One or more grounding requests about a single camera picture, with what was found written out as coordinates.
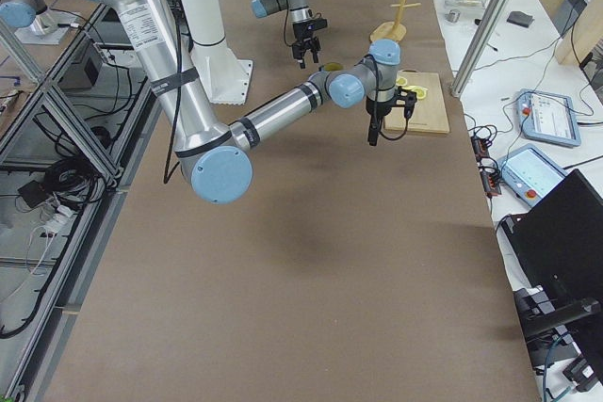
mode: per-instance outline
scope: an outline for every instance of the wooden cutting board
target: wooden cutting board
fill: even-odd
[[[436,72],[399,71],[398,77],[404,77],[408,85],[418,85],[428,90],[427,97],[416,102],[415,113],[408,123],[408,130],[435,134],[449,133],[450,126],[439,75]],[[390,131],[403,131],[404,123],[402,108],[394,108],[385,117],[385,129]]]

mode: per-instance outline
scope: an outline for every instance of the small robot arm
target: small robot arm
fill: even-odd
[[[253,14],[257,18],[265,18],[270,14],[288,9],[293,25],[295,41],[290,44],[293,58],[305,68],[305,53],[310,52],[312,59],[318,63],[320,40],[314,33],[327,27],[327,20],[320,15],[314,16],[308,0],[252,0]]]
[[[38,36],[57,30],[57,22],[44,0],[0,0],[0,17],[8,26],[30,27]]]
[[[348,108],[367,97],[367,108],[377,107],[395,104],[399,96],[400,49],[394,41],[378,40],[350,70],[317,72],[227,125],[211,108],[167,0],[100,1],[118,13],[153,92],[175,125],[173,149],[184,177],[209,202],[227,203],[242,196],[253,176],[246,151],[320,105],[333,100]]]

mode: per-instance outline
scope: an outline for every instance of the blue joint cap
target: blue joint cap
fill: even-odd
[[[392,40],[376,40],[368,48],[368,52],[375,57],[377,63],[388,66],[398,66],[402,51],[398,44]]]
[[[333,102],[343,108],[350,108],[365,99],[365,87],[358,77],[340,74],[329,85],[329,95]]]
[[[6,2],[6,4],[0,5],[0,17],[10,27],[29,27],[36,19],[36,10],[28,4]]]
[[[261,0],[252,0],[252,11],[256,18],[265,18],[268,16],[268,12]]]
[[[234,146],[219,146],[197,161],[190,183],[204,200],[227,204],[247,191],[252,177],[252,163],[247,154]]]

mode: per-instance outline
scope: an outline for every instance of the white table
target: white table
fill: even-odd
[[[446,41],[450,67],[456,71],[459,69],[464,54],[477,30],[474,20],[482,17],[483,9],[451,7],[445,5],[444,0],[433,0],[433,2],[438,14],[442,35]],[[448,22],[445,18],[445,14],[452,8],[461,11],[461,17],[456,24]],[[509,13],[514,10],[521,10],[534,17],[534,22],[530,28],[523,28],[506,22]],[[511,56],[527,56],[534,51],[547,47],[558,37],[558,31],[548,18],[539,0],[511,0],[501,15],[496,31],[489,41],[492,46],[497,48],[497,52],[491,47],[487,47],[477,67]],[[536,88],[557,44],[530,58],[499,62],[490,68],[473,72],[461,98],[465,113],[471,115],[478,125],[494,124],[500,131],[509,131],[512,125],[503,114],[502,107],[516,99],[520,89]],[[548,64],[545,77],[538,89],[568,95],[572,98],[574,108],[577,111],[587,112],[588,108],[579,98],[580,91],[587,83],[587,79],[578,66],[562,66],[553,58]],[[593,108],[595,114],[592,117],[579,116],[579,121],[603,121],[603,105],[601,105],[593,90],[588,87],[581,94],[582,98]],[[580,127],[582,144],[574,149],[533,142],[524,137],[520,137],[515,141],[519,135],[520,124],[515,113],[514,104],[509,105],[506,111],[513,122],[513,130],[507,134],[499,134],[494,141],[494,145],[490,148],[490,154],[496,159],[504,157],[513,142],[512,150],[527,143],[535,144],[562,167],[573,165],[603,153],[603,147],[601,146],[601,143],[603,143],[603,127]],[[472,126],[473,121],[467,119],[467,127]],[[580,166],[579,169],[595,189],[603,194],[603,159]],[[507,186],[502,187],[502,196],[493,198],[492,207],[494,222],[498,222],[507,214],[520,214],[528,211],[528,206],[519,200]],[[502,232],[498,233],[498,243],[513,290],[529,287],[527,278]],[[559,394],[568,385],[567,379],[562,375],[562,370],[570,362],[569,360],[558,362],[548,370],[546,386],[555,395]],[[537,378],[537,382],[539,387],[542,386],[540,378]],[[603,400],[603,385],[597,383],[589,393],[585,394],[572,392],[563,400],[567,402],[600,402]]]

